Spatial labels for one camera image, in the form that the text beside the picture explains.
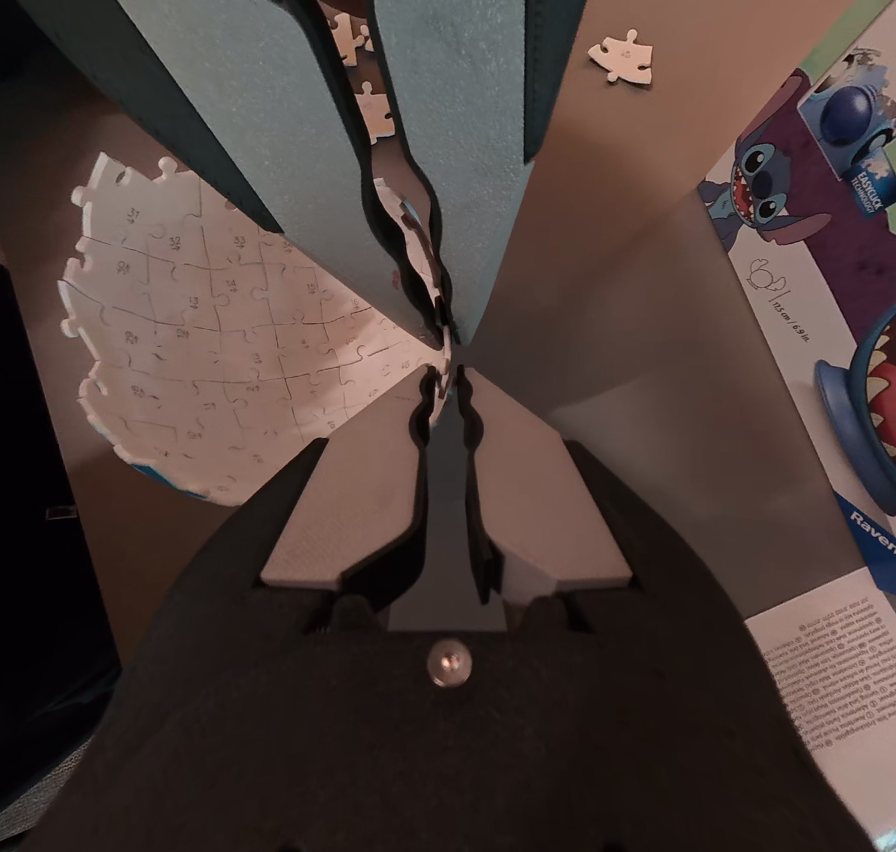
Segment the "white printed warning sheet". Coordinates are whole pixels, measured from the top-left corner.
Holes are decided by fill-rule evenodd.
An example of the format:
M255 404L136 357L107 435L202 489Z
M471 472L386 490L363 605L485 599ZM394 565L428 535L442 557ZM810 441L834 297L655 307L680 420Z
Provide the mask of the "white printed warning sheet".
M745 622L823 776L895 849L895 616L864 567Z

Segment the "partly built white puzzle ball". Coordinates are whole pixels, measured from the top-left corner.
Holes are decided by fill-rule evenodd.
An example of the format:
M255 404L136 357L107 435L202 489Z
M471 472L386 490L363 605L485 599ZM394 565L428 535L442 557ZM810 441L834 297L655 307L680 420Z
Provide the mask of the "partly built white puzzle ball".
M432 349L290 241L164 157L146 178L100 153L73 190L82 237L58 283L62 331L94 359L78 401L118 457L222 506Z

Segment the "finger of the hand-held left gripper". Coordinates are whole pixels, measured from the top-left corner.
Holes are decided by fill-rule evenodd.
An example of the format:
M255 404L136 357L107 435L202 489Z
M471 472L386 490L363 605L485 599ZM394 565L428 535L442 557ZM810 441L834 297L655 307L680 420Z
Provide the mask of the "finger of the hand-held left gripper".
M284 237L411 336L443 344L317 0L118 3Z
M527 186L525 0L370 0L399 134L434 205L459 342L483 318Z

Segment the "cartoon printed puzzle box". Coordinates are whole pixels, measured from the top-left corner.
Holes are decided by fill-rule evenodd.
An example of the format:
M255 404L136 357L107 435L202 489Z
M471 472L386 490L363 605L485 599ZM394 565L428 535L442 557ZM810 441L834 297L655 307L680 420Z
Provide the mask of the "cartoon printed puzzle box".
M879 589L895 582L895 0L855 0L697 188Z

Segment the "white puzzle piece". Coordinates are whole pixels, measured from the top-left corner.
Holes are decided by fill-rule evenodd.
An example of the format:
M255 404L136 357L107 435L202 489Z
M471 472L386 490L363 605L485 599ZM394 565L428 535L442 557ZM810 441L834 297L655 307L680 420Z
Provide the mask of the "white puzzle piece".
M606 37L588 49L588 57L606 73L609 84L652 84L653 47L638 41L638 31L628 30L625 39Z
M330 30L342 58L342 64L347 69L357 66L359 51L374 51L368 25L360 19L355 19L348 12L340 11L332 16Z
M442 336L442 354L447 361L452 359L452 335L443 313L442 291L436 276L439 271L434 260L427 231L417 211L408 198L397 194L382 177L375 178L377 194L386 212L402 231L411 268L421 278L435 310L436 321Z
M361 93L355 94L355 98L371 145L395 135L395 123L386 94L374 93L372 82L365 80Z

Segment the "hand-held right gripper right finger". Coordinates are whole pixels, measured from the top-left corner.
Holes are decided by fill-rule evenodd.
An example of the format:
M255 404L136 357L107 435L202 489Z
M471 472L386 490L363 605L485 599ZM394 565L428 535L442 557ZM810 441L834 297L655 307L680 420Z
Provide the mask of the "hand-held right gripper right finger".
M559 432L459 367L469 561L482 604L627 585L633 572Z

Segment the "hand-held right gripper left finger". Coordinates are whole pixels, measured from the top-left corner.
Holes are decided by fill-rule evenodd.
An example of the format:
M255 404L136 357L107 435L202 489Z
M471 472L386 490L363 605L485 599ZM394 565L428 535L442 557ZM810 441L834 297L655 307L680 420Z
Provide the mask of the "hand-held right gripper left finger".
M331 433L260 579L387 609L425 563L431 368Z

